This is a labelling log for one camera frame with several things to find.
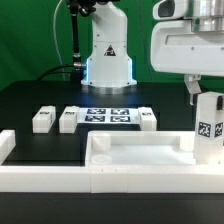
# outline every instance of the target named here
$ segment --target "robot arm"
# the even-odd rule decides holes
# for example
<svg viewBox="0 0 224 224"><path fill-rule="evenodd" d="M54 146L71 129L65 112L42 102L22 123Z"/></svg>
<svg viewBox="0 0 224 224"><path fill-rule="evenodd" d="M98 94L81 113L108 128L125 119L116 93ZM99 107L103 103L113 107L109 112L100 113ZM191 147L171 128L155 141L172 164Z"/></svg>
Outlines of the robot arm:
<svg viewBox="0 0 224 224"><path fill-rule="evenodd" d="M132 60L127 54L127 17L112 2L96 4L92 16L93 50L87 60L84 89L102 94L131 91Z"/></svg>
<svg viewBox="0 0 224 224"><path fill-rule="evenodd" d="M198 94L194 158L197 163L222 161L223 94L201 93L198 80L201 75L224 77L224 1L165 0L155 5L153 15L169 21L152 32L152 66L184 73L190 94Z"/></svg>
<svg viewBox="0 0 224 224"><path fill-rule="evenodd" d="M120 0L110 0L111 2L118 2ZM89 16L92 12L96 11L96 8L94 7L96 5L96 2L99 4L107 4L108 1L105 0L77 0L77 3L80 6L79 12L82 16L86 17Z"/></svg>

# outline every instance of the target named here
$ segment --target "white wooden block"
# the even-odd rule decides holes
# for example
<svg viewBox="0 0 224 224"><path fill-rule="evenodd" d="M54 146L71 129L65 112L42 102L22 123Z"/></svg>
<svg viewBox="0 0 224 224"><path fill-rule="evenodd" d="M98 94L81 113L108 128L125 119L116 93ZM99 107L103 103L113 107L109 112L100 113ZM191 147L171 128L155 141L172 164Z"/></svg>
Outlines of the white wooden block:
<svg viewBox="0 0 224 224"><path fill-rule="evenodd" d="M140 127L142 131L156 131L157 120L150 107L138 108Z"/></svg>
<svg viewBox="0 0 224 224"><path fill-rule="evenodd" d="M4 130L0 133L0 165L4 162L16 145L15 131Z"/></svg>
<svg viewBox="0 0 224 224"><path fill-rule="evenodd" d="M56 118L54 106L43 106L33 118L33 133L48 133Z"/></svg>
<svg viewBox="0 0 224 224"><path fill-rule="evenodd" d="M79 107L66 107L59 119L60 133L74 133L77 126Z"/></svg>

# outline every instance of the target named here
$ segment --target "white block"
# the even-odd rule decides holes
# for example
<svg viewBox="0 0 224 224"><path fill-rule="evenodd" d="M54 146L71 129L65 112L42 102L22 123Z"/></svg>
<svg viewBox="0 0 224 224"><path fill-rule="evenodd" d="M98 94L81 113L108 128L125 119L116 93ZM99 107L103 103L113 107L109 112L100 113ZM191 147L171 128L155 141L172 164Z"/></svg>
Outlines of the white block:
<svg viewBox="0 0 224 224"><path fill-rule="evenodd" d="M0 133L0 165L16 145L15 131L4 130Z"/></svg>
<svg viewBox="0 0 224 224"><path fill-rule="evenodd" d="M33 118L33 133L48 133L56 118L54 106L43 106Z"/></svg>
<svg viewBox="0 0 224 224"><path fill-rule="evenodd" d="M194 142L197 163L218 163L223 159L224 112L217 110L221 95L207 92L198 96Z"/></svg>
<svg viewBox="0 0 224 224"><path fill-rule="evenodd" d="M157 120L150 107L138 108L140 127L142 131L156 131Z"/></svg>
<svg viewBox="0 0 224 224"><path fill-rule="evenodd" d="M111 135L108 133L99 133L93 135L93 150L109 151L111 147Z"/></svg>
<svg viewBox="0 0 224 224"><path fill-rule="evenodd" d="M74 133L77 126L77 114L79 107L66 107L59 119L60 133Z"/></svg>

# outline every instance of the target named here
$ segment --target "green wall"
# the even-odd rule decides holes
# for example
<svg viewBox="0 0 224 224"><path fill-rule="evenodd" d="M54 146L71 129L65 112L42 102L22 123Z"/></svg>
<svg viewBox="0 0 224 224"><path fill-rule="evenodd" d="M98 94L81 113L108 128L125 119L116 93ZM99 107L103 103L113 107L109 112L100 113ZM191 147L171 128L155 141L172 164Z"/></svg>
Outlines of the green wall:
<svg viewBox="0 0 224 224"><path fill-rule="evenodd" d="M12 0L0 1L0 89L18 80L34 80L49 68L59 65L53 41L53 13L59 0ZM150 35L155 21L152 7L156 0L140 0L142 30L140 26L139 1L121 0L116 3L128 16L128 54L134 61L137 81L183 82L183 76L156 73L147 66L142 35L145 38L146 54L149 56ZM91 18L79 16L80 47L83 60L91 53ZM66 3L60 8L57 18L59 47L64 63L72 61L72 34L69 10ZM222 88L224 79L203 78L207 87Z"/></svg>

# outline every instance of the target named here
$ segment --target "black table surface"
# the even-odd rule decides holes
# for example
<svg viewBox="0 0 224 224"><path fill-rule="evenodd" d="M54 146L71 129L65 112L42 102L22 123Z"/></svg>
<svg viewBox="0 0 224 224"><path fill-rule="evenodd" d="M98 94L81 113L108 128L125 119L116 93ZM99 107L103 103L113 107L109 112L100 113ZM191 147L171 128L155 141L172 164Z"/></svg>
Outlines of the black table surface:
<svg viewBox="0 0 224 224"><path fill-rule="evenodd" d="M138 125L79 124L60 134L66 106L152 107L158 130L193 130L195 108L184 84L140 83L122 95L83 92L70 82L23 81L0 92L0 128L14 129L16 147L3 165L84 166L90 130L139 130ZM32 117L44 105L56 106L48 134L32 133ZM0 193L0 223L208 223L224 222L223 194L65 194Z"/></svg>

